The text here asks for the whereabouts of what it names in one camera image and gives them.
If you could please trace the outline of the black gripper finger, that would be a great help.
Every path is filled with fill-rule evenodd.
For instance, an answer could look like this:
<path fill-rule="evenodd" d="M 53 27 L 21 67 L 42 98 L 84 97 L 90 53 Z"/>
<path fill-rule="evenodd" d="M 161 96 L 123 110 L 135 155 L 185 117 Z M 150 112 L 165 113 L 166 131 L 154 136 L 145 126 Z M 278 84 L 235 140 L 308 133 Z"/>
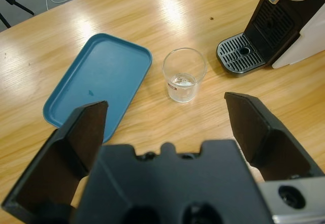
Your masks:
<path fill-rule="evenodd" d="M 74 109 L 23 171 L 2 209 L 23 223 L 70 223 L 74 194 L 103 143 L 107 109 L 107 101 Z"/>
<path fill-rule="evenodd" d="M 324 172 L 286 126 L 257 98 L 226 92 L 233 135 L 265 181 L 323 177 Z"/>

